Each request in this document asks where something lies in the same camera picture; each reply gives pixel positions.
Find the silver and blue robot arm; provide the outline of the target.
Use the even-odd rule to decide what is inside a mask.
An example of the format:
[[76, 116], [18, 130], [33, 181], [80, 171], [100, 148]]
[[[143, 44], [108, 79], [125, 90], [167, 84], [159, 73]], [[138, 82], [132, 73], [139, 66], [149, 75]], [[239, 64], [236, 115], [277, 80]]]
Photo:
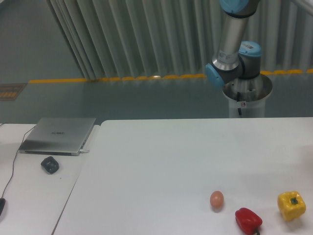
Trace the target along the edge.
[[[313, 57], [313, 1], [312, 0], [291, 0], [293, 5], [297, 5], [310, 16], [309, 21], [304, 26], [308, 30], [303, 31], [304, 43], [303, 52], [299, 57], [299, 69], [307, 71], [309, 69], [309, 59]], [[260, 0], [220, 0], [220, 6], [226, 13], [226, 19], [222, 31], [221, 41], [217, 52], [212, 57], [212, 62], [205, 66], [205, 74], [210, 82], [222, 87], [236, 78], [253, 79], [260, 74], [260, 63], [262, 49], [260, 46], [253, 46], [247, 52], [240, 49], [248, 20], [255, 14], [258, 9]], [[291, 37], [296, 36], [296, 23], [291, 15], [288, 16], [288, 27], [286, 32], [285, 50], [284, 50], [284, 67], [291, 66], [291, 49], [289, 49]], [[269, 32], [267, 34], [266, 49], [270, 50], [278, 46], [278, 33]]]

